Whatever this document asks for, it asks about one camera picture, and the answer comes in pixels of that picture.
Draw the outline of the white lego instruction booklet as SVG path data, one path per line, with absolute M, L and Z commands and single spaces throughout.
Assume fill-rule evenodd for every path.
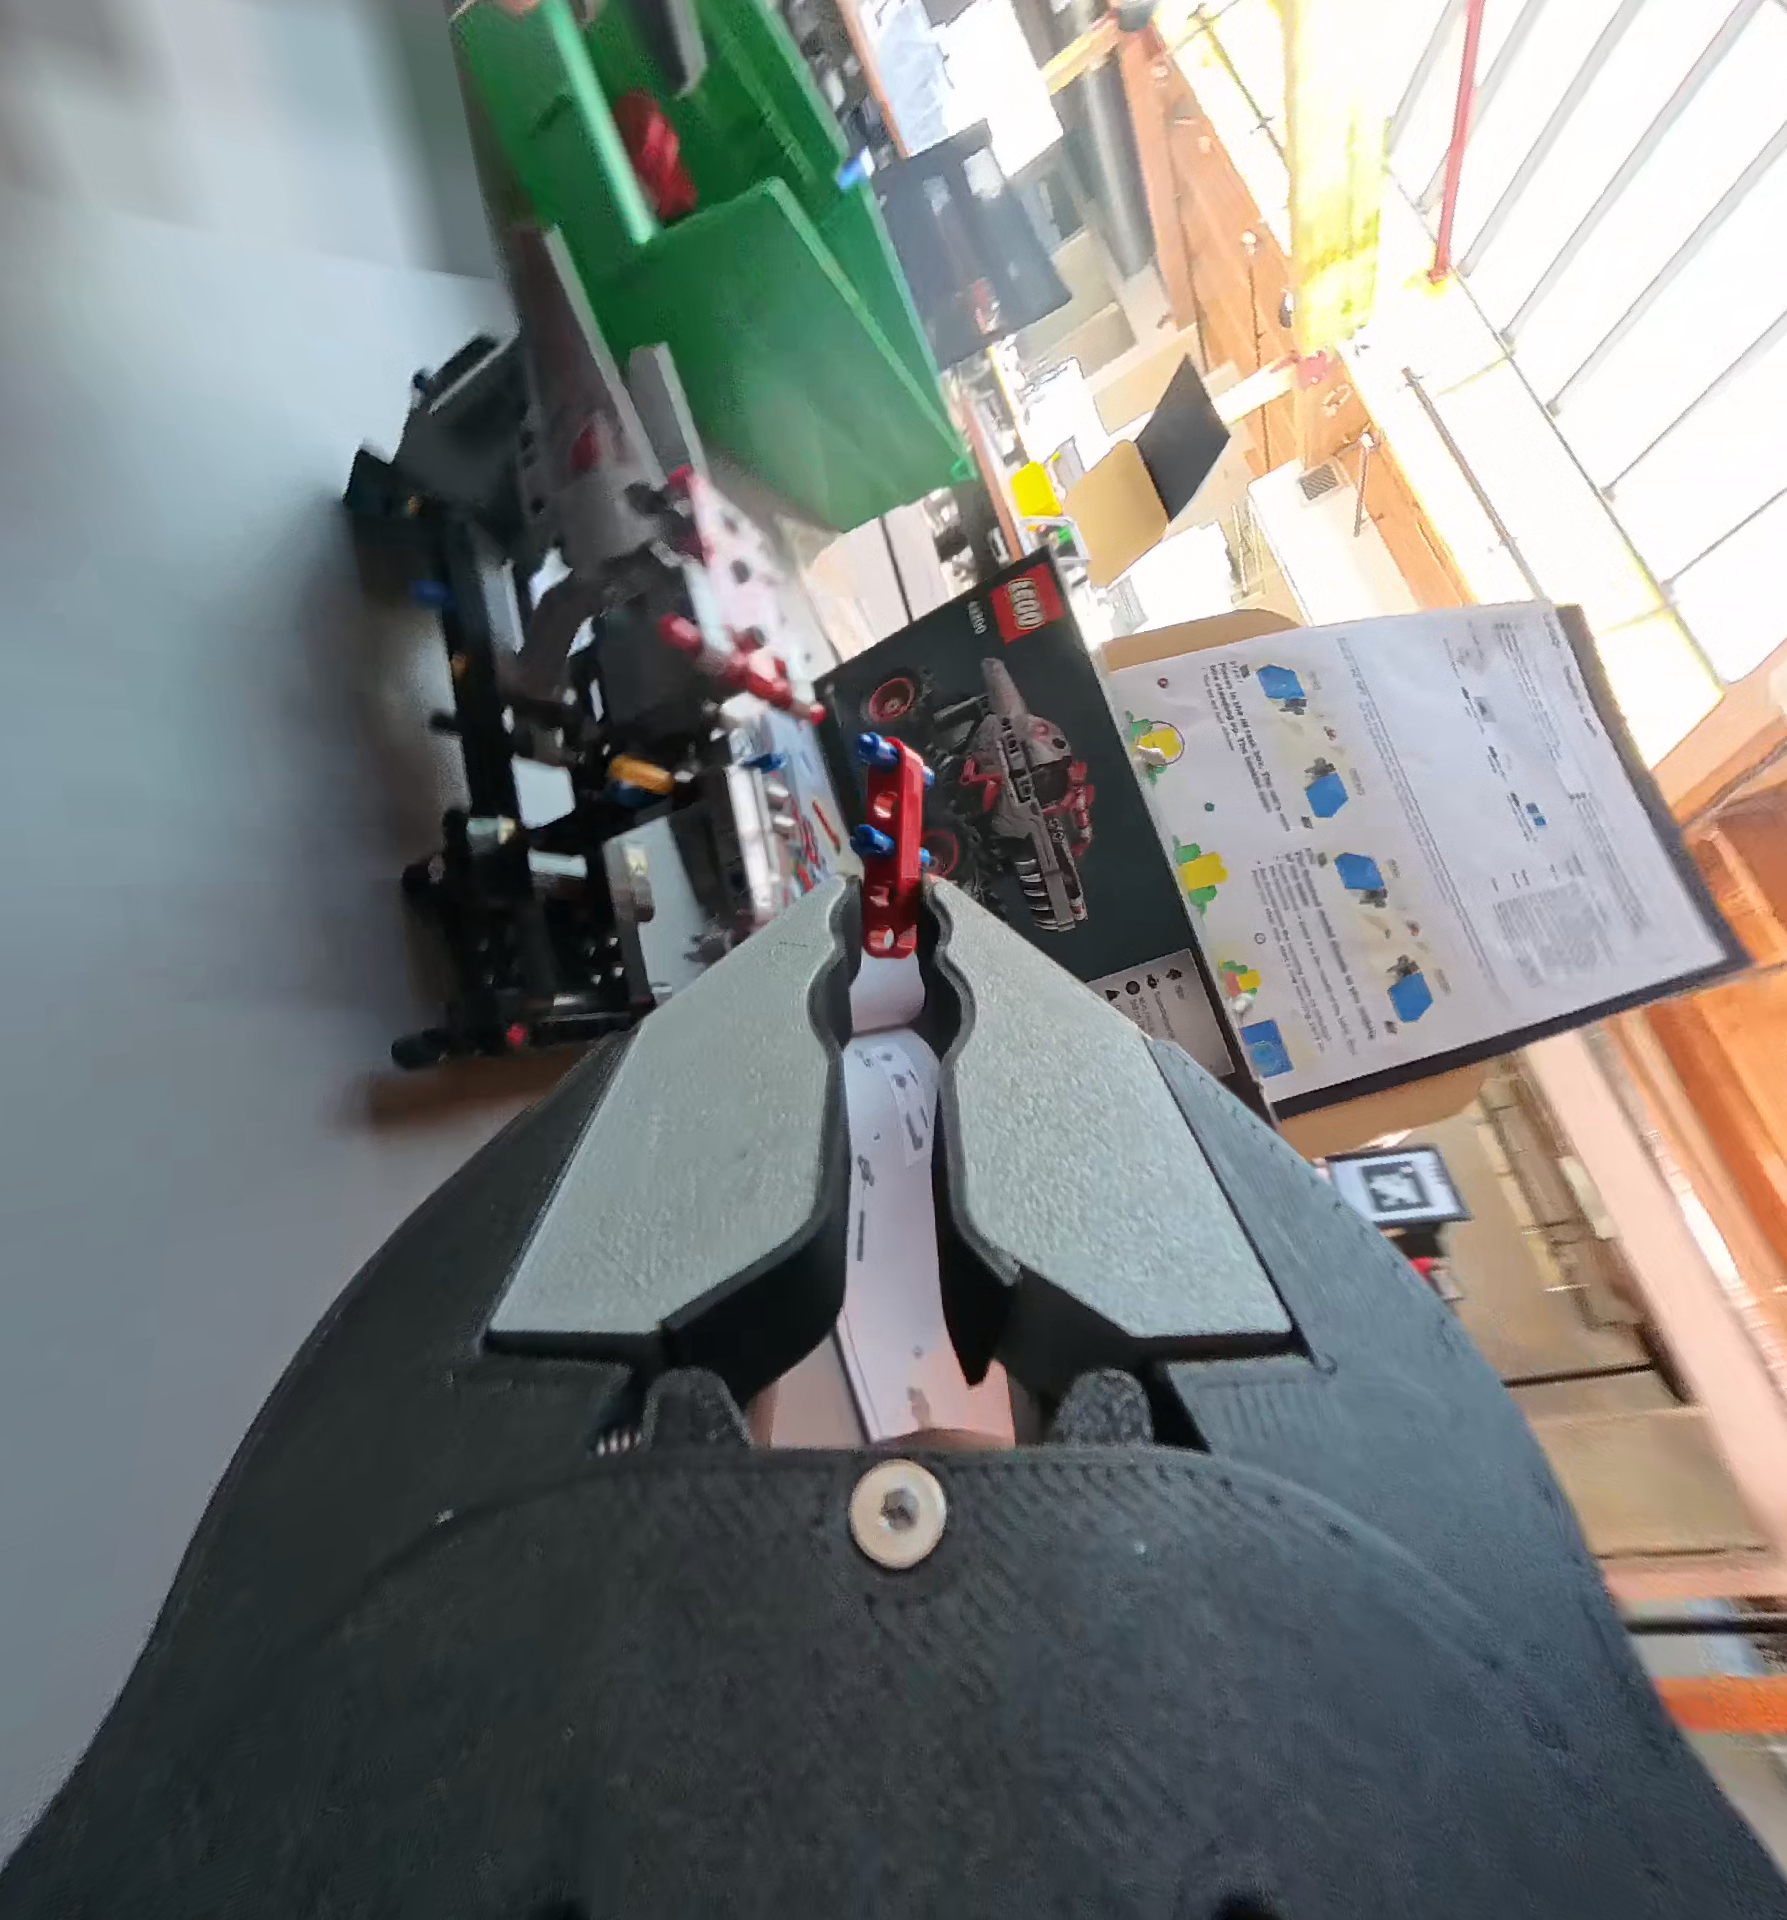
M 871 1443 L 1009 1447 L 1006 1373 L 971 1383 L 943 1304 L 933 1146 L 939 1055 L 921 1035 L 926 984 L 916 956 L 860 960 L 853 1033 L 839 1051 L 849 1134 L 847 1279 L 836 1345 Z

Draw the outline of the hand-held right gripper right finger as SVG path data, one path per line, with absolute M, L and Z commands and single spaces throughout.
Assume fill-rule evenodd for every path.
M 935 1184 L 956 1356 L 1006 1374 L 1022 1428 L 1098 1374 L 1150 1428 L 1194 1428 L 1201 1386 L 1294 1378 L 1278 1131 L 957 889 L 929 884 L 926 933 L 954 1017 Z

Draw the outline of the red lego beam with blue pins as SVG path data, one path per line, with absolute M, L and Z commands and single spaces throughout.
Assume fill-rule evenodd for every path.
M 914 955 L 929 874 L 926 801 L 930 769 L 922 755 L 886 732 L 856 732 L 864 776 L 860 820 L 851 844 L 860 861 L 862 950 L 872 960 Z

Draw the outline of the red lego parts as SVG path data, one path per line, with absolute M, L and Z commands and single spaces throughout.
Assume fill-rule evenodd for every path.
M 613 100 L 620 141 L 651 213 L 660 225 L 689 218 L 699 196 L 682 156 L 680 138 L 646 90 L 630 90 Z

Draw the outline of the printed instruction sheet on clipboard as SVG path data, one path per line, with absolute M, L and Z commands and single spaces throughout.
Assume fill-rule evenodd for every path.
M 1575 604 L 1302 626 L 1104 677 L 1272 1117 L 1745 968 Z

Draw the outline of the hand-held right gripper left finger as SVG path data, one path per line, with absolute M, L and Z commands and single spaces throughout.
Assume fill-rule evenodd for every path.
M 641 1020 L 487 1324 L 489 1345 L 715 1373 L 741 1404 L 845 1291 L 854 884 L 826 881 Z

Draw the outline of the black lego truck chassis model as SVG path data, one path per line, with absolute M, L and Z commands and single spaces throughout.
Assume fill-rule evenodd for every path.
M 637 1024 L 829 874 L 809 624 L 785 557 L 634 392 L 474 333 L 413 372 L 344 507 L 437 626 L 462 791 L 401 889 L 446 960 L 399 1068 Z

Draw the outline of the green plastic bin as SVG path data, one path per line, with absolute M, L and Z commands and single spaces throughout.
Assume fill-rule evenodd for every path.
M 713 448 L 836 533 L 973 478 L 874 196 L 774 4 L 455 4 L 448 28 L 613 359 L 667 347 Z M 630 90 L 697 187 L 676 225 L 620 141 Z

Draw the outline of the black and white marker tag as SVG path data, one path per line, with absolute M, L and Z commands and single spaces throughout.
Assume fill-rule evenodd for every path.
M 1434 1141 L 1371 1148 L 1321 1163 L 1337 1196 L 1381 1230 L 1444 1229 L 1473 1220 Z

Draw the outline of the open cardboard box black flap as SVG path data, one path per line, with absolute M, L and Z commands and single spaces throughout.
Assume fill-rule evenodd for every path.
M 1093 588 L 1115 586 L 1170 536 L 1229 445 L 1229 425 L 1183 356 L 1141 432 L 1113 443 L 1067 491 L 1067 518 Z

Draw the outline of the red pole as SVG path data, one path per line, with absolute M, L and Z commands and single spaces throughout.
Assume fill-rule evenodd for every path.
M 1440 168 L 1434 244 L 1429 265 L 1430 286 L 1441 286 L 1453 272 L 1456 213 L 1476 118 L 1479 61 L 1485 35 L 1485 16 L 1485 0 L 1469 0 L 1463 4 L 1449 139 Z

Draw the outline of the black monitor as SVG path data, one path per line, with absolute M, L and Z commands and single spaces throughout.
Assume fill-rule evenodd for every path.
M 872 177 L 933 364 L 951 374 L 1073 299 L 976 121 Z

